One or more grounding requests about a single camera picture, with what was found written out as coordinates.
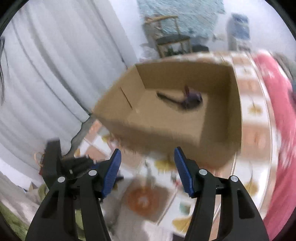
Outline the pink strap digital watch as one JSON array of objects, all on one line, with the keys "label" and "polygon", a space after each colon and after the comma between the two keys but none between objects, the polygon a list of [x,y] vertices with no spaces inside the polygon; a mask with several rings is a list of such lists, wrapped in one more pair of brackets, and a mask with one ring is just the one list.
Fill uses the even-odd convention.
[{"label": "pink strap digital watch", "polygon": [[187,85],[184,87],[182,98],[176,99],[161,92],[157,92],[157,97],[165,102],[176,104],[178,109],[181,110],[192,110],[198,108],[203,103],[201,92],[189,88]]}]

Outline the patterned tile tablecloth board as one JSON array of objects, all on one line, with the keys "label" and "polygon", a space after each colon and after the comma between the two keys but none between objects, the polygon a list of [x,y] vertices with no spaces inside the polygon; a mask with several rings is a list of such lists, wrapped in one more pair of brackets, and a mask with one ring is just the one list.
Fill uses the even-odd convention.
[{"label": "patterned tile tablecloth board", "polygon": [[96,161],[119,148],[123,176],[102,205],[112,240],[172,240],[188,230],[174,149],[213,175],[236,175],[262,216],[278,160],[268,92],[244,52],[175,56],[129,68],[94,108],[75,151]]}]

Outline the white curtain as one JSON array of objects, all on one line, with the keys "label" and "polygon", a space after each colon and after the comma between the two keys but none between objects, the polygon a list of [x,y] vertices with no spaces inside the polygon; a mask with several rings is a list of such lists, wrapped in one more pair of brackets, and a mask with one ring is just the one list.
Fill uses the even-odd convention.
[{"label": "white curtain", "polygon": [[109,1],[28,1],[3,32],[1,172],[41,185],[34,154],[58,138],[62,153],[128,62],[111,34]]}]

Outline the brown cardboard box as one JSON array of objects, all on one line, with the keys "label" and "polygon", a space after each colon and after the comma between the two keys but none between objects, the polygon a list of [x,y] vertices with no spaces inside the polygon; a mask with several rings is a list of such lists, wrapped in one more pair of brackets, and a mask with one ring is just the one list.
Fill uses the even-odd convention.
[{"label": "brown cardboard box", "polygon": [[[192,110],[157,97],[179,99],[185,85],[201,92]],[[99,121],[125,146],[140,152],[172,154],[181,147],[199,165],[218,169],[241,149],[238,85],[230,65],[164,60],[133,65],[93,109]]]}]

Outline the pink floral blanket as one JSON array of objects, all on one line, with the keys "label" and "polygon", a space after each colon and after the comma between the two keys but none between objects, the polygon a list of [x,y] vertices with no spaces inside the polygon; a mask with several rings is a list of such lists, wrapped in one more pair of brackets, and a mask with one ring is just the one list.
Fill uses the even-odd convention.
[{"label": "pink floral blanket", "polygon": [[281,138],[276,182],[264,224],[270,240],[295,240],[295,101],[292,84],[267,51],[254,61],[267,88]]}]

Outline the wooden chair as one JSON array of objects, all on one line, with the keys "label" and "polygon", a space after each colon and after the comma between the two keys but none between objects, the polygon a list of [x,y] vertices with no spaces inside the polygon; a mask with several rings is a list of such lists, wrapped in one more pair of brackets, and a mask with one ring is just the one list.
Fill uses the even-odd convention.
[{"label": "wooden chair", "polygon": [[[181,33],[178,19],[178,15],[145,16],[144,18],[144,26],[149,30],[161,58],[193,52],[191,37]],[[174,22],[175,32],[171,33],[164,29],[162,22],[167,20]]]}]

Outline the blue water jug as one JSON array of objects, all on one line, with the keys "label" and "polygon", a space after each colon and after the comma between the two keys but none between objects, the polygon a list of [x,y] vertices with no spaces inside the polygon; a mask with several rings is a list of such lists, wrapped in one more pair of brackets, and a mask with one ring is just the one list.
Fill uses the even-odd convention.
[{"label": "blue water jug", "polygon": [[231,51],[251,51],[249,18],[232,13],[227,25],[228,47]]}]

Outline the teal patterned hanging cloth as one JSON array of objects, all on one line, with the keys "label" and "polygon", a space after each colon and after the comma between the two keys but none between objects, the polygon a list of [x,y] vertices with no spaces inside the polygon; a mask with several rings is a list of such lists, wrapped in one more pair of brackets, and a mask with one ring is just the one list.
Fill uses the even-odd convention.
[{"label": "teal patterned hanging cloth", "polygon": [[224,14],[224,2],[220,0],[167,0],[137,1],[140,16],[178,16],[182,34],[208,38],[212,35],[219,14]]}]

